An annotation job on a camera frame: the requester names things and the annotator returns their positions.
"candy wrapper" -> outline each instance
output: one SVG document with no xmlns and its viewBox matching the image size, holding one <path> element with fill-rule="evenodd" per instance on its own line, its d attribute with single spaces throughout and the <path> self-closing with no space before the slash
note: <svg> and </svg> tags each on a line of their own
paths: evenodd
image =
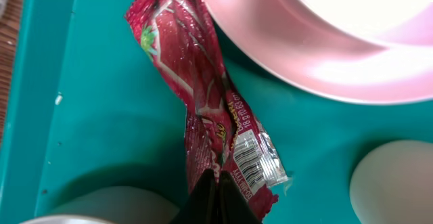
<svg viewBox="0 0 433 224">
<path fill-rule="evenodd" d="M 135 0 L 125 18 L 168 86 L 187 107 L 185 148 L 192 191 L 205 169 L 229 171 L 262 219 L 288 180 L 271 139 L 231 82 L 204 0 Z"/>
</svg>

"white round object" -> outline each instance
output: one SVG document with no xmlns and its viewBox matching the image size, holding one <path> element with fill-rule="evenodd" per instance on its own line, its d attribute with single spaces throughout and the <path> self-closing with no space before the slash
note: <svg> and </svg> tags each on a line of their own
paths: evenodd
<svg viewBox="0 0 433 224">
<path fill-rule="evenodd" d="M 359 37 L 377 37 L 427 9 L 433 0 L 303 0 L 318 16 Z"/>
<path fill-rule="evenodd" d="M 433 144 L 395 141 L 368 153 L 350 182 L 363 224 L 433 223 Z"/>
<path fill-rule="evenodd" d="M 65 203 L 52 215 L 23 224 L 168 224 L 179 209 L 136 187 L 107 187 Z"/>
</svg>

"white speck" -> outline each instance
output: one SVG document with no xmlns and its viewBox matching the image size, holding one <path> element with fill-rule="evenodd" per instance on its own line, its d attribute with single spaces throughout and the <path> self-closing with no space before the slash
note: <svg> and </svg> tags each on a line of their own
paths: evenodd
<svg viewBox="0 0 433 224">
<path fill-rule="evenodd" d="M 62 99 L 63 99 L 62 93 L 59 92 L 59 95 L 55 99 L 55 104 L 58 106 L 60 102 L 62 102 Z"/>
</svg>

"wooden table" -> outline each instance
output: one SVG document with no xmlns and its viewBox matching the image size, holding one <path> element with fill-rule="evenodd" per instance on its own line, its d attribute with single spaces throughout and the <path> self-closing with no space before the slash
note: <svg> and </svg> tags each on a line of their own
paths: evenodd
<svg viewBox="0 0 433 224">
<path fill-rule="evenodd" d="M 6 11 L 0 19 L 0 141 L 5 124 L 21 9 L 22 0 L 8 0 Z"/>
</svg>

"tray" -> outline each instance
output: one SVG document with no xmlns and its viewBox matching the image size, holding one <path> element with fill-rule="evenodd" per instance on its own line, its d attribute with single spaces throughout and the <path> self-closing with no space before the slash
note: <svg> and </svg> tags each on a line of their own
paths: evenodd
<svg viewBox="0 0 433 224">
<path fill-rule="evenodd" d="M 133 0 L 25 0 L 0 157 L 0 223 L 109 185 L 187 198 L 185 108 L 134 40 Z M 350 174 L 393 139 L 433 141 L 433 102 L 360 106 L 274 78 L 219 31 L 234 83 L 294 184 L 265 223 L 359 223 Z"/>
</svg>

